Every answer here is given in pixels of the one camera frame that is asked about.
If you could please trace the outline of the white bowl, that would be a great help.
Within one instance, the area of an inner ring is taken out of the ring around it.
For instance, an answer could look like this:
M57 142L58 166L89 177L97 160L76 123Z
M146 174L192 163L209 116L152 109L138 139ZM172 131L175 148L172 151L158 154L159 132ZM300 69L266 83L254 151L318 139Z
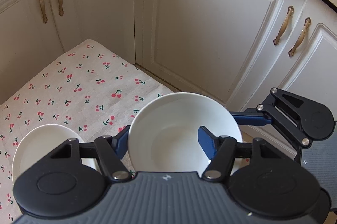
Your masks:
M80 143L84 143L80 135L63 125L46 124L30 131L19 143L14 154L12 165L13 184L29 167L58 145L72 138L76 138Z
M137 172L198 172L210 163L198 143L205 126L216 137L242 142L238 124L215 100L196 93L161 96L143 107L131 123L128 154Z

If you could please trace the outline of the white kitchen cabinets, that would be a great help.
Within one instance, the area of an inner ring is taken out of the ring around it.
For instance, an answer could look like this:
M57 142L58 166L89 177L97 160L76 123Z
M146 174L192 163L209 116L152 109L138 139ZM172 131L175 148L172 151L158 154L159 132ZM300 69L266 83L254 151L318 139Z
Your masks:
M336 111L336 10L322 0L1 0L1 101L44 66L94 39L167 85L230 110L254 107L273 87ZM273 40L294 6L291 21ZM311 25L293 57L303 29Z

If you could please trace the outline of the cherry print tablecloth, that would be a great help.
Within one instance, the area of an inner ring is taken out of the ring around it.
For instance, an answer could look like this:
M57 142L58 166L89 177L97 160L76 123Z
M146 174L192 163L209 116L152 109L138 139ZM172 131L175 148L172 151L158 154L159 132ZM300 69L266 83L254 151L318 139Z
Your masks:
M12 165L22 139L41 125L72 129L84 142L117 135L153 100L173 92L153 76L91 39L43 67L1 105L1 222L21 211L13 195ZM122 160L137 172L128 152Z

